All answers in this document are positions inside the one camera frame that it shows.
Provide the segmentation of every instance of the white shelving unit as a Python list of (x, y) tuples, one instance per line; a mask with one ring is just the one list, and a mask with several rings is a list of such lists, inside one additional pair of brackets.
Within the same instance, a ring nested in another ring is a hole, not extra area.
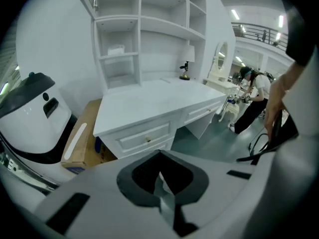
[[(143, 79), (179, 73), (178, 51), (189, 41), (195, 46), (195, 65), (201, 65), (206, 0), (81, 1), (94, 21), (94, 54), (104, 94), (141, 86), (142, 73), (147, 74)], [(124, 53), (109, 54), (113, 45), (123, 45)]]

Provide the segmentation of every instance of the balcony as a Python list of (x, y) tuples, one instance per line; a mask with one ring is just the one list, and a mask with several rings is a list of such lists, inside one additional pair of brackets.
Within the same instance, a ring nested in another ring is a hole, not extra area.
[(284, 33), (280, 33), (278, 30), (265, 26), (240, 22), (232, 22), (232, 26), (235, 36), (237, 37), (264, 42), (282, 51), (286, 51), (288, 36)]

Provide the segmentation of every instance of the black pants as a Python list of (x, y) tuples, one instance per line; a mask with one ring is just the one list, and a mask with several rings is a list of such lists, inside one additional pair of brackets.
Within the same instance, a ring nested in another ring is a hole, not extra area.
[(252, 102), (251, 105), (246, 109), (245, 113), (239, 120), (235, 123), (235, 133), (241, 133), (249, 125), (254, 122), (255, 118), (266, 108), (268, 99), (265, 99), (260, 102)]

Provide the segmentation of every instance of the ceiling light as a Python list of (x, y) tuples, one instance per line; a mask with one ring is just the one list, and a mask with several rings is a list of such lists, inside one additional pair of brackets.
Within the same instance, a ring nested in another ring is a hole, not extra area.
[(237, 58), (237, 60), (241, 63), (242, 62), (242, 60), (240, 59), (240, 57), (236, 57)]
[(4, 84), (4, 86), (3, 86), (3, 88), (2, 88), (2, 90), (0, 92), (0, 95), (2, 95), (4, 93), (4, 91), (7, 88), (7, 86), (8, 86), (8, 82), (6, 84)]
[(237, 20), (239, 20), (239, 17), (238, 17), (237, 12), (236, 12), (235, 10), (231, 10), (231, 12), (234, 14), (235, 18), (236, 18)]
[(283, 27), (284, 25), (284, 16), (280, 15), (279, 16), (279, 27)]

